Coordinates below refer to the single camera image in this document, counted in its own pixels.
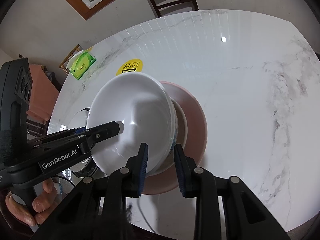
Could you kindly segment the person's left hand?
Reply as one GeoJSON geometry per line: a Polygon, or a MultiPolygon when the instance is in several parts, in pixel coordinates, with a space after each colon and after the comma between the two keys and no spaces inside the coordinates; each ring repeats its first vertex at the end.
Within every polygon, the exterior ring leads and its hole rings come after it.
{"type": "Polygon", "coordinates": [[[28,209],[18,204],[13,199],[11,192],[5,198],[5,203],[10,213],[29,226],[41,225],[57,207],[57,202],[55,201],[57,190],[54,187],[52,178],[45,180],[42,183],[42,187],[43,192],[33,200],[33,209],[36,215],[33,216],[28,209]]]}

